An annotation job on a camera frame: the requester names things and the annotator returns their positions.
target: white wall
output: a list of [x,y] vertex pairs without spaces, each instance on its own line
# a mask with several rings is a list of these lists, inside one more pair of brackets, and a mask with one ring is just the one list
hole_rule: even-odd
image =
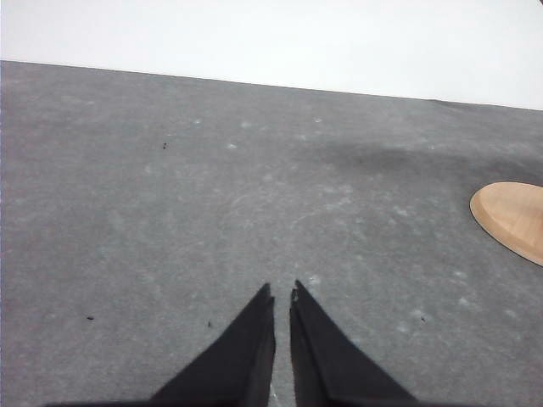
[[2,58],[543,109],[543,6],[3,0]]

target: round wooden platform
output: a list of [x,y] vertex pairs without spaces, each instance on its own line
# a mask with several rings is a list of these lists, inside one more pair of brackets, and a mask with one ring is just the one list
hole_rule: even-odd
[[543,265],[543,187],[497,182],[478,190],[469,206],[477,222],[498,242]]

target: gray carpet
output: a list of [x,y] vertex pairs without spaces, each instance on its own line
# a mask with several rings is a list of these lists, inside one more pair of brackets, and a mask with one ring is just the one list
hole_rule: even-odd
[[294,406],[295,278],[416,397],[543,403],[543,268],[468,207],[543,112],[3,62],[2,138],[6,406],[147,398],[264,282]]

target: wooden board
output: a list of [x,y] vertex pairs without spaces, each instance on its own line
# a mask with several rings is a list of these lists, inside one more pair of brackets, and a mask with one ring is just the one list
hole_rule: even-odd
[[543,265],[543,187],[497,182],[478,190],[469,206],[477,222],[498,242]]

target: black pointed object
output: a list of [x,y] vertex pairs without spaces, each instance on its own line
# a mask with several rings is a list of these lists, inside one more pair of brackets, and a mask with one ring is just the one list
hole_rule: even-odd
[[416,401],[349,341],[298,281],[291,299],[290,348],[298,407]]
[[222,335],[150,400],[61,405],[266,407],[276,347],[273,305],[270,285],[265,284]]

